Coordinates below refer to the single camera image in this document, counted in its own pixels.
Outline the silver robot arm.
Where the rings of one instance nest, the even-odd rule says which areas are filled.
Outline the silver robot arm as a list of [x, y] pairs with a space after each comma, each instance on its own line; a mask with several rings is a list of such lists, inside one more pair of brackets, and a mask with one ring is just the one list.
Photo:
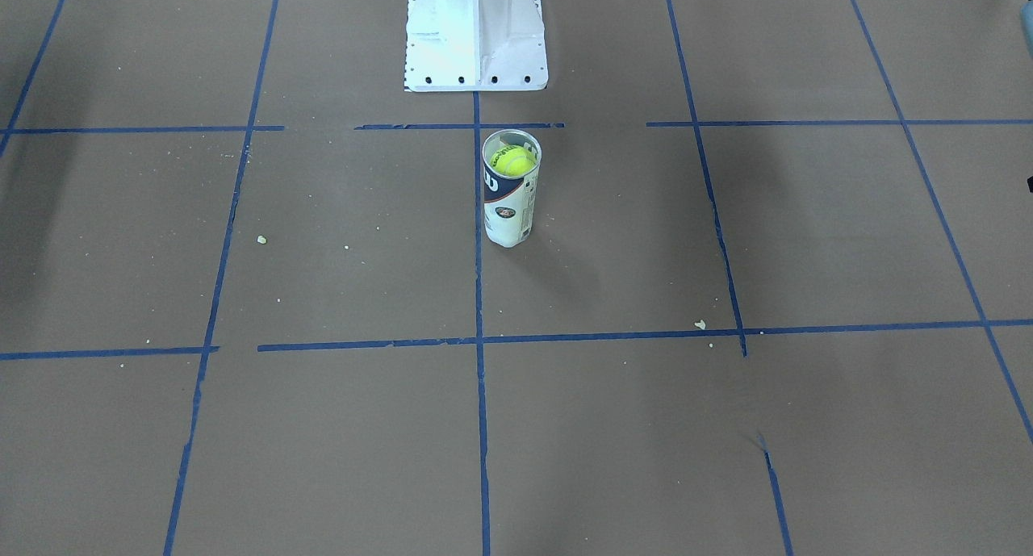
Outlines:
[[1023, 41], [1030, 56], [1033, 55], [1033, 1], [1028, 1], [1019, 11]]

